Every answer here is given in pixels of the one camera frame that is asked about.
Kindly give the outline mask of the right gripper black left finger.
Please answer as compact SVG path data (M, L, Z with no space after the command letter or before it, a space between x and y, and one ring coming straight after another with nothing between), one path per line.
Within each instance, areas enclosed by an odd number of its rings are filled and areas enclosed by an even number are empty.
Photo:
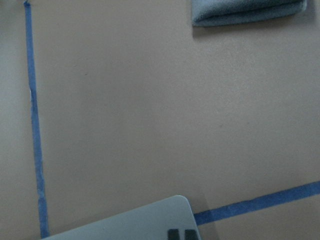
M169 229L167 231L167 239L168 240L179 240L179 230L176 228Z

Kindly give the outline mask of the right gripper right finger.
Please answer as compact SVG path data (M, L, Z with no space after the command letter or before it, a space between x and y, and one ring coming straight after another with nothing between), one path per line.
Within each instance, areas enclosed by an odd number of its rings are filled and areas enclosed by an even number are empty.
M186 229L184 231L184 240L198 240L197 231L194 229Z

